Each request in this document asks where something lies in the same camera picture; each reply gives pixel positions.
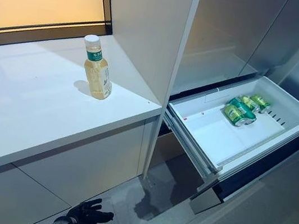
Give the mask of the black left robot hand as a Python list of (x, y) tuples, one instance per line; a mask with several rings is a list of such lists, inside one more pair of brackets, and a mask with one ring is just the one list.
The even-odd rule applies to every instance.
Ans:
[(114, 218), (113, 212), (103, 212), (102, 199), (94, 199), (82, 202), (74, 208), (71, 208), (66, 217), (69, 218), (69, 224), (98, 224), (107, 223)]

